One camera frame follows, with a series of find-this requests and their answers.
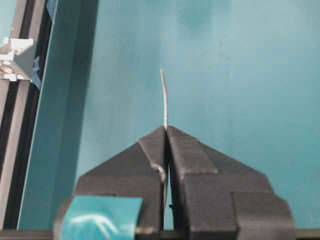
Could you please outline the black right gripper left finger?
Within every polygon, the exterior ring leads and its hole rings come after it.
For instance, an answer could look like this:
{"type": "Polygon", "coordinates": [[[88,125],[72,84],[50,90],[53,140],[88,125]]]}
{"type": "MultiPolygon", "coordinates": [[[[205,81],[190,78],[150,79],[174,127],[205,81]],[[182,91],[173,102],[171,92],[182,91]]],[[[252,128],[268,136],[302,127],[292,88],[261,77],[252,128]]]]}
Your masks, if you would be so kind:
{"type": "Polygon", "coordinates": [[[56,240],[158,240],[166,205],[166,130],[160,126],[80,176],[58,210],[56,240]]]}

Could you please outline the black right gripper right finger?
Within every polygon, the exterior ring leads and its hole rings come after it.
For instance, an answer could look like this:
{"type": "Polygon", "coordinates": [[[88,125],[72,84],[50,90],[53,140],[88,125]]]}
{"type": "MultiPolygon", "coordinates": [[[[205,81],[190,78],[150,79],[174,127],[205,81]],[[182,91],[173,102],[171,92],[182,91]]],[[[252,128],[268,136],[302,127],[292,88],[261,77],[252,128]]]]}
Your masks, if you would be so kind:
{"type": "Polygon", "coordinates": [[[190,240],[293,240],[287,202],[267,176],[169,126],[173,224],[190,240]]]}

